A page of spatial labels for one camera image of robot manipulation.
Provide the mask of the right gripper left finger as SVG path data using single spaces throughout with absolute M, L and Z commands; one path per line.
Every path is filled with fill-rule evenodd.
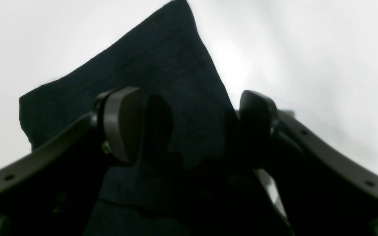
M 131 166 L 143 136 L 137 87 L 99 94 L 91 111 L 0 169 L 0 236 L 81 236 L 106 171 Z

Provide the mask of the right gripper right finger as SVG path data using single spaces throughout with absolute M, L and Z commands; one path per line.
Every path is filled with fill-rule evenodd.
M 275 181 L 296 236 L 378 236 L 377 174 L 261 93 L 243 91 L 240 125 L 247 156 Z

